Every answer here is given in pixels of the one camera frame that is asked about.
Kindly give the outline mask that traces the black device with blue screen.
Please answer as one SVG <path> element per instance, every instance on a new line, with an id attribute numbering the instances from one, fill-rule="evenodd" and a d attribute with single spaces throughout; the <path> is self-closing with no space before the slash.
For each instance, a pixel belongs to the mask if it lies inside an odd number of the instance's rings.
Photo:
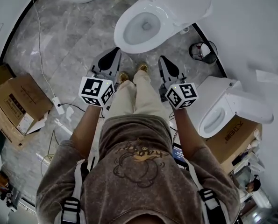
<path id="1" fill-rule="evenodd" d="M 172 145 L 172 156 L 174 158 L 174 161 L 182 166 L 182 167 L 186 167 L 186 162 L 184 160 L 184 156 L 183 156 L 183 152 L 181 149 L 181 146 L 177 143 L 173 143 Z"/>

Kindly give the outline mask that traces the crumpled white paper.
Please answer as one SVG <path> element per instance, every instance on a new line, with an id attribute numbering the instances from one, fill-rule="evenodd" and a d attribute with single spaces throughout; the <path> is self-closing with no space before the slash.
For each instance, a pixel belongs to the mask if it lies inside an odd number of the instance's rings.
<path id="1" fill-rule="evenodd" d="M 66 109 L 66 118 L 69 122 L 71 122 L 71 116 L 74 114 L 74 110 L 71 106 L 69 106 L 67 109 Z"/>

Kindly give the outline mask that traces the person's brown printed shirt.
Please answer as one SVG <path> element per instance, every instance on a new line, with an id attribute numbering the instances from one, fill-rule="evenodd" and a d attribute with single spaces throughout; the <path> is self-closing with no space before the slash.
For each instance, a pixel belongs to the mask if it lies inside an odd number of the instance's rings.
<path id="1" fill-rule="evenodd" d="M 107 119 L 99 153 L 91 172 L 86 172 L 87 162 L 81 169 L 80 205 L 87 223 L 124 224 L 149 214 L 166 224 L 204 224 L 198 188 L 189 170 L 174 161 L 171 134 L 162 118 L 135 114 Z M 59 145 L 36 194 L 39 223 L 54 223 L 59 203 L 73 194 L 74 171 L 82 159 L 71 140 Z M 239 214 L 239 194 L 209 148 L 201 144 L 186 159 L 201 186 L 225 204 L 233 223 Z"/>

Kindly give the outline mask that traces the cardboard box with large print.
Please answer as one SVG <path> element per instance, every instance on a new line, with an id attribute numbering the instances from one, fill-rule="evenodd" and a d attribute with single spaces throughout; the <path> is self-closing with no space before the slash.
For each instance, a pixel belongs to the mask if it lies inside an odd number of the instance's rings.
<path id="1" fill-rule="evenodd" d="M 256 134 L 262 134 L 262 124 L 235 115 L 216 135 L 206 138 L 205 143 L 228 174 L 234 169 L 235 158 L 246 151 Z"/>

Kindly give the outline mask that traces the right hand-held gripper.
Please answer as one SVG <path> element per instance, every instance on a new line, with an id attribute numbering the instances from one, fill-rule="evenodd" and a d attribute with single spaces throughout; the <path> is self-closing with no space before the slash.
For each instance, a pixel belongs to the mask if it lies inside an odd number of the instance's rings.
<path id="1" fill-rule="evenodd" d="M 190 107 L 198 99 L 195 83 L 186 82 L 184 69 L 165 56 L 159 57 L 158 66 L 163 80 L 159 89 L 161 101 L 168 101 L 173 109 Z"/>

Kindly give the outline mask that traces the open cardboard box with labels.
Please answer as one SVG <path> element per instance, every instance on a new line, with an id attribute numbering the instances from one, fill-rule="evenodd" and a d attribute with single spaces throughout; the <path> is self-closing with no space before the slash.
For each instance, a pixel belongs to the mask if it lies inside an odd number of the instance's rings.
<path id="1" fill-rule="evenodd" d="M 0 108 L 19 132 L 27 135 L 42 128 L 52 107 L 29 73 L 15 77 L 9 65 L 0 66 Z"/>

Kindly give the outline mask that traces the white toilet with button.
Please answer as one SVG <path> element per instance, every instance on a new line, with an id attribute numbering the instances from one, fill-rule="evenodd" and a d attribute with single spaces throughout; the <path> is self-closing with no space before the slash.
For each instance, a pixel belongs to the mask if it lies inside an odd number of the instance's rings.
<path id="1" fill-rule="evenodd" d="M 199 135 L 216 135 L 235 116 L 260 124 L 274 120 L 272 109 L 258 96 L 244 92 L 240 81 L 208 76 L 197 88 L 199 98 L 187 108 Z"/>

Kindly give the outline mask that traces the person's cream trousers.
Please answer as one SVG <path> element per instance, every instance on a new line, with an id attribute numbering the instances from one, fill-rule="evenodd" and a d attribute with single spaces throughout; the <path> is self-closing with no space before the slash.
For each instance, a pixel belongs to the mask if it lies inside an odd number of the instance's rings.
<path id="1" fill-rule="evenodd" d="M 123 82 L 114 95 L 107 119 L 123 115 L 153 115 L 169 123 L 167 109 L 151 86 L 147 72 L 139 70 L 133 81 Z"/>

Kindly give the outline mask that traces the white power strip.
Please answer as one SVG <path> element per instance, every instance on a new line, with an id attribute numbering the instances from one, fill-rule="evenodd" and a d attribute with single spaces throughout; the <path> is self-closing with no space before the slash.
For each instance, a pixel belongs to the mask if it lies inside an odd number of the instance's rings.
<path id="1" fill-rule="evenodd" d="M 52 99 L 52 102 L 53 102 L 54 107 L 56 108 L 56 111 L 58 112 L 59 115 L 62 115 L 62 114 L 65 113 L 58 97 L 54 97 Z"/>

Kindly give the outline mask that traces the person's left tan shoe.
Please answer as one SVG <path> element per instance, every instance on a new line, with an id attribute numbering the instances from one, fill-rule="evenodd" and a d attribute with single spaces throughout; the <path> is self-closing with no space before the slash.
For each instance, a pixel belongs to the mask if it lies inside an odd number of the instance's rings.
<path id="1" fill-rule="evenodd" d="M 120 74 L 119 74 L 119 84 L 122 84 L 127 80 L 129 80 L 129 75 L 124 71 L 120 72 Z"/>

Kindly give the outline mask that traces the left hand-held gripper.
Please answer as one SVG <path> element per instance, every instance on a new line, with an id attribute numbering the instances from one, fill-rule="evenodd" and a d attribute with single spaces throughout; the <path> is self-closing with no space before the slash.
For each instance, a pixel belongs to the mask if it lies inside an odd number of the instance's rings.
<path id="1" fill-rule="evenodd" d="M 92 69 L 81 79 L 79 97 L 89 105 L 98 107 L 109 105 L 116 91 L 120 62 L 119 47 L 105 50 L 97 55 L 92 62 Z"/>

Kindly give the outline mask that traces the person's left forearm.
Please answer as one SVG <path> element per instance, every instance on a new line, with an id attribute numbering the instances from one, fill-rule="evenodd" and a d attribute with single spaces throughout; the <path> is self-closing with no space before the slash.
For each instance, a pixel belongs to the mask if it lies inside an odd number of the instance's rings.
<path id="1" fill-rule="evenodd" d="M 84 158 L 89 157 L 100 112 L 101 107 L 89 105 L 70 137 L 72 144 Z"/>

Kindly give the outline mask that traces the person's right forearm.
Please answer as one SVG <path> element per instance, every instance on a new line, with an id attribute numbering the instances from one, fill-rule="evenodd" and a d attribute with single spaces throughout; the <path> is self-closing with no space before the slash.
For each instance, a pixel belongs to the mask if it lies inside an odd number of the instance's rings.
<path id="1" fill-rule="evenodd" d="M 191 160 L 194 154 L 206 145 L 192 124 L 186 109 L 173 110 L 173 113 L 184 157 Z"/>

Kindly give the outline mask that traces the white toilet lid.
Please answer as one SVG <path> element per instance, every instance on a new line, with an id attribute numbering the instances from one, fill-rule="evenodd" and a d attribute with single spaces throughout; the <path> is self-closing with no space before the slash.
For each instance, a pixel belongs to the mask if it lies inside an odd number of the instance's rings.
<path id="1" fill-rule="evenodd" d="M 191 25 L 206 17 L 212 9 L 212 0 L 152 0 L 162 5 L 176 26 Z"/>

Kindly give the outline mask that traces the white and red trash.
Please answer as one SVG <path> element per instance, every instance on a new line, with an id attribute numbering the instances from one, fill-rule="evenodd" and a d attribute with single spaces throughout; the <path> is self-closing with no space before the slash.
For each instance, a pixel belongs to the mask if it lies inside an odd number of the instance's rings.
<path id="1" fill-rule="evenodd" d="M 203 59 L 210 54 L 210 48 L 203 42 L 196 43 L 192 46 L 192 57 L 194 59 Z"/>

